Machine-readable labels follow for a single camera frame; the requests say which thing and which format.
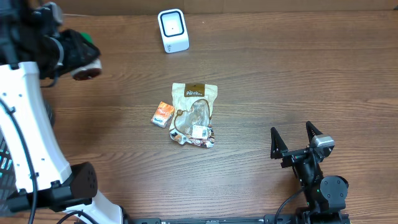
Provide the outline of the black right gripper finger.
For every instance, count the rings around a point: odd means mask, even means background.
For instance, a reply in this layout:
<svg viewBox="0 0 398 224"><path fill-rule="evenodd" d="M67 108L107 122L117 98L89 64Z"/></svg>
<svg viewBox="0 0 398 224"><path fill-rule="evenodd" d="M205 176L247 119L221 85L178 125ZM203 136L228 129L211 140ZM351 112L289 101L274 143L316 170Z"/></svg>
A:
<svg viewBox="0 0 398 224"><path fill-rule="evenodd" d="M289 150L275 127L271 128L271 140L271 159L283 158Z"/></svg>
<svg viewBox="0 0 398 224"><path fill-rule="evenodd" d="M322 137L323 133L319 131L310 121L306 122L306 129L309 143L318 143L319 137Z"/></svg>

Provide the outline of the beige snack pouch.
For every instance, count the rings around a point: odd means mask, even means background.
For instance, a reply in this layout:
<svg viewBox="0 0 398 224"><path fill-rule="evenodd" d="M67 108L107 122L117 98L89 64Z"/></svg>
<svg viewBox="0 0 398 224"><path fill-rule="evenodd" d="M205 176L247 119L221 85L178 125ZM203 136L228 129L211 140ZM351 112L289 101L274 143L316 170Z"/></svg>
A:
<svg viewBox="0 0 398 224"><path fill-rule="evenodd" d="M217 96L216 85L174 83L172 103L175 112L169 127L170 138L181 145L212 148L215 143L212 114Z"/></svg>

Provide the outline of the small orange box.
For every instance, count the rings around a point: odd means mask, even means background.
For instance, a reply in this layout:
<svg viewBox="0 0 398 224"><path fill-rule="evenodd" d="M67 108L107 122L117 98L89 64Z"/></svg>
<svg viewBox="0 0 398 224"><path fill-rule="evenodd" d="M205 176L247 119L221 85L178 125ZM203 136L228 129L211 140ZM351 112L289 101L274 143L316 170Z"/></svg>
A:
<svg viewBox="0 0 398 224"><path fill-rule="evenodd" d="M151 119L151 122L161 128L165 128L171 117L174 115L175 108L172 105L161 101Z"/></svg>

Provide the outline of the green lid jar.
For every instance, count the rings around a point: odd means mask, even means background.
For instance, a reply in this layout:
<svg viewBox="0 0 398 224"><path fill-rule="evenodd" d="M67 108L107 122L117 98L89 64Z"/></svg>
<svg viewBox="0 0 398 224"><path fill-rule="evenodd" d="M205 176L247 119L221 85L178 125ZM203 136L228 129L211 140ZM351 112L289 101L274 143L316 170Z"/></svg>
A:
<svg viewBox="0 0 398 224"><path fill-rule="evenodd" d="M68 49L68 66L74 80L90 80L102 72L101 52L81 33L70 30L70 46Z"/></svg>

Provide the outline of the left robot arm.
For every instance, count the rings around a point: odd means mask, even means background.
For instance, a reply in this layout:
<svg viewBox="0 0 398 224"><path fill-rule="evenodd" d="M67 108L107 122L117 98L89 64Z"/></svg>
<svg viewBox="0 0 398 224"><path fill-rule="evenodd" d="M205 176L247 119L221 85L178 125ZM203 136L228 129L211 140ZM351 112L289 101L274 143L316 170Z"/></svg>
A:
<svg viewBox="0 0 398 224"><path fill-rule="evenodd" d="M89 80L101 73L100 50L89 37L60 30L54 2L1 2L1 134L14 171L9 213L48 208L85 223L127 223L128 216L98 189L89 162L70 165L53 132L53 114L40 82L70 73Z"/></svg>

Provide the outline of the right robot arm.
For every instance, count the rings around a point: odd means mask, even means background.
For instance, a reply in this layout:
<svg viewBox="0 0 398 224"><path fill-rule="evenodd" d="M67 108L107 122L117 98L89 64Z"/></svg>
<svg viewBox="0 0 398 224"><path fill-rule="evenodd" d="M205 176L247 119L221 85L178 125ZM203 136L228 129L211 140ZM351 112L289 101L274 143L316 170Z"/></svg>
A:
<svg viewBox="0 0 398 224"><path fill-rule="evenodd" d="M290 151L275 127L271 128L271 158L281 159L283 168L292 168L300 189L286 199L274 215L266 215L264 221L278 223L350 223L346 208L349 183L342 176L324 176L320 163L335 146L334 139L319 131L310 121L306 122L308 145ZM283 208L298 195L304 194L306 207L297 208L294 214L282 215Z"/></svg>

